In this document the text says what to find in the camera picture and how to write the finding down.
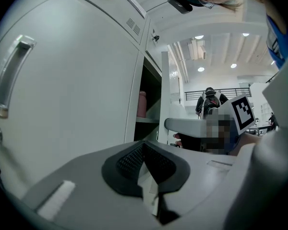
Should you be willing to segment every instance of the locker vent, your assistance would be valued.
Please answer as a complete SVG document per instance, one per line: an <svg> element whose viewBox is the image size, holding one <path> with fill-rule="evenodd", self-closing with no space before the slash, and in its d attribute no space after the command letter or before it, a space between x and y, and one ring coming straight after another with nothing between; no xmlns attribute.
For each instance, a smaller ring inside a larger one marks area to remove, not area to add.
<svg viewBox="0 0 288 230"><path fill-rule="evenodd" d="M130 28L133 28L133 26L135 24L134 21L131 18L129 18L129 20L126 23L127 23L128 26L130 26Z"/></svg>
<svg viewBox="0 0 288 230"><path fill-rule="evenodd" d="M137 35L139 35L140 34L140 28L137 26L137 25L135 25L135 27L134 27L134 32L137 34Z"/></svg>

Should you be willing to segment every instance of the locker handle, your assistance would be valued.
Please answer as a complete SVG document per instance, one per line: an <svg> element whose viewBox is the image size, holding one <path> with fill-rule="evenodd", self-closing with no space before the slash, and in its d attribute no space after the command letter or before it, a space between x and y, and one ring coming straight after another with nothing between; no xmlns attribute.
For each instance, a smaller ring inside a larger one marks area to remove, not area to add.
<svg viewBox="0 0 288 230"><path fill-rule="evenodd" d="M28 36L18 36L8 49L1 63L0 73L0 117L7 118L12 90L24 61L36 45Z"/></svg>

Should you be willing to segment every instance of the person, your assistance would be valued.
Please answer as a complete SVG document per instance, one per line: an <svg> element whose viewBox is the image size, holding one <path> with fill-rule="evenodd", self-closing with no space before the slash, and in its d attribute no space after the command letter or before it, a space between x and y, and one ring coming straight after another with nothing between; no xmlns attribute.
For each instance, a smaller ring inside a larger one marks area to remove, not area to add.
<svg viewBox="0 0 288 230"><path fill-rule="evenodd" d="M209 9L215 4L235 11L239 4L235 0L187 0L194 6L205 6ZM274 8L269 0L257 0L262 2L266 8L268 37L267 46L271 57L277 67L281 69L285 60L288 58L288 28L282 16Z"/></svg>
<svg viewBox="0 0 288 230"><path fill-rule="evenodd" d="M200 116L202 107L204 104L204 114L208 114L209 110L211 108L218 108L219 106L223 105L226 101L228 101L228 98L219 92L215 92L215 90L212 87L208 87L205 90L206 99L204 100L202 96L197 101L197 105L195 108L195 112L198 116Z"/></svg>
<svg viewBox="0 0 288 230"><path fill-rule="evenodd" d="M276 126L278 126L278 123L277 123L277 120L276 120L274 113L271 113L271 117L269 118L269 121L270 121L270 124L272 126L271 130L276 129Z"/></svg>

